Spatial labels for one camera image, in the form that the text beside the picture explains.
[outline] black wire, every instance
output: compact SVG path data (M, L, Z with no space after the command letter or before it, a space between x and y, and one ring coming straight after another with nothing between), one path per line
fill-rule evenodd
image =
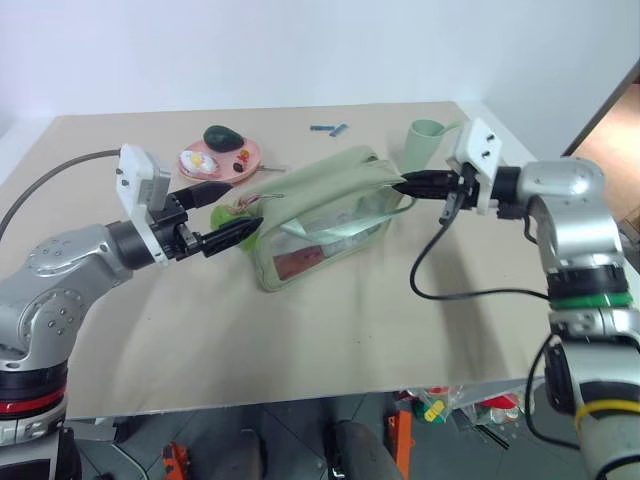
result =
M496 293L521 293L524 295L531 295L533 297L541 298L543 300L549 300L549 297L544 293L539 293L533 290L526 290L521 288L494 288L490 290L476 290L473 292L450 293L446 295L431 295L429 293L423 292L418 288L418 286L416 285L416 273L418 272L418 267L420 267L420 264L422 263L422 260L424 260L424 257L427 256L427 254L431 251L431 249L438 242L438 240L440 240L440 238L449 229L453 221L458 216L458 213L460 212L460 208L464 204L465 200L466 200L466 195L464 193L459 193L458 198L456 199L456 203L454 204L453 211L451 212L451 216L442 225L442 227L440 227L440 230L438 230L438 233L436 233L433 236L433 238L429 241L429 243L427 243L427 245L424 247L422 252L420 252L420 255L418 255L418 258L416 258L416 261L413 263L413 266L411 267L411 273L409 274L409 285L411 286L411 290L413 290L413 292L419 297L426 298L428 300L464 300L467 298L479 297L481 295L493 295Z
M529 212L527 212L524 215L524 238L529 240L534 245L537 245L538 240L536 240L536 238L533 235L531 235L531 232L529 231L530 228L531 228L531 218L529 217Z
M67 162L64 162L58 165L57 167L52 168L44 175L42 175L38 180L36 180L35 182L33 182L31 185L27 187L27 189L22 193L22 195L20 195L18 199L15 202L13 202L11 207L9 207L9 210L7 210L7 213L4 214L4 217L2 217L2 221L0 221L0 241L2 240L2 237L4 236L4 232L7 230L7 227L9 226L9 222L11 222L11 219L16 214L18 209L22 206L24 202L27 201L27 199L31 196L31 194L33 194L33 192L35 192L38 188L40 188L45 182L55 177L58 173L62 172L63 170L66 170L69 167L73 167L74 165L78 165L79 163L83 163L89 160L94 160L96 158L117 157L119 155L120 155L120 150L103 150L101 152L88 153L87 155L81 155Z
M536 368L538 367L538 363L540 363L540 359L542 358L542 354L544 353L544 349L549 345L551 339L554 337L553 333L550 333L547 339L544 341L540 350L536 354L536 358L533 360L531 364L531 369L529 370L529 375L527 376L527 386L524 390L524 419L527 422L527 427L529 431L534 437L539 438L540 440L551 443L553 445L558 445L560 447L570 448L571 450L580 450L580 447L572 442L567 442L564 440L560 440L558 438L547 437L538 431L538 429L533 424L533 418L531 418L531 387L533 386L533 376L535 375Z

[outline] beige table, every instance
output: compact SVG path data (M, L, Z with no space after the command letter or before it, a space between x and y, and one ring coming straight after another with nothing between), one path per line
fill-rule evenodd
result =
M173 171L172 188L183 187L188 182L177 173L176 156L211 124L255 139L267 162L300 167L358 144L398 158L416 118L446 124L465 117L453 103L60 117L2 185L0 205L4 209L54 165L125 142L154 153ZM339 122L350 128L337 138L309 132L312 123ZM444 168L451 141L431 166ZM36 192L3 240L0 276L18 268L47 236L123 219L116 161L78 166ZM257 173L248 184L275 175ZM384 242L279 293L258 290L239 249L137 272L85 320L70 360L69 415L524 377L548 329L545 302L498 295L438 303L409 289L410 266L438 229L441 209L441 202L419 202L393 220ZM191 225L207 231L209 211L192 214ZM521 222L470 212L460 214L419 279L431 292L545 288Z

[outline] mint green cup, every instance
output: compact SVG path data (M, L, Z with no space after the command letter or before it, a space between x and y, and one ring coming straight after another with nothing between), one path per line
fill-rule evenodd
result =
M462 126L462 122L452 122L446 127L435 120L416 120L411 124L404 154L398 165L400 173L424 170L431 157L440 146L444 135Z

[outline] clear pouch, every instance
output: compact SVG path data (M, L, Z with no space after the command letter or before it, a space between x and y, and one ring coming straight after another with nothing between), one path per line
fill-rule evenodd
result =
M303 212L267 240L278 278L290 280L332 257L368 244L395 209L388 187L357 192Z
M246 204L242 215L263 217L243 245L260 285L279 290L380 239L391 218L415 203L399 207L404 196L392 187L404 181L392 162L363 146L247 192L238 201Z

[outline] robotic arm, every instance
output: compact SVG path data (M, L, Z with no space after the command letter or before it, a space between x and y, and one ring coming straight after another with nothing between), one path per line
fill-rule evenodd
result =
M495 134L474 121L448 160L454 171L409 173L395 188L446 199L443 224L457 213L456 204L478 213L497 206L499 218L525 219L551 306L552 335L539 354L546 360L549 402L575 418L593 478L640 478L640 312L631 305L617 226L602 200L604 175L594 163L570 158L497 167L499 151ZM529 216L537 241L528 232ZM552 346L553 336L561 342Z
M142 149L120 150L117 191L130 220L91 225L38 245L0 283L0 478L80 478L72 432L63 429L67 359L91 305L133 271L251 235L261 218L240 218L206 235L187 211L231 185L207 182L167 194L169 174Z

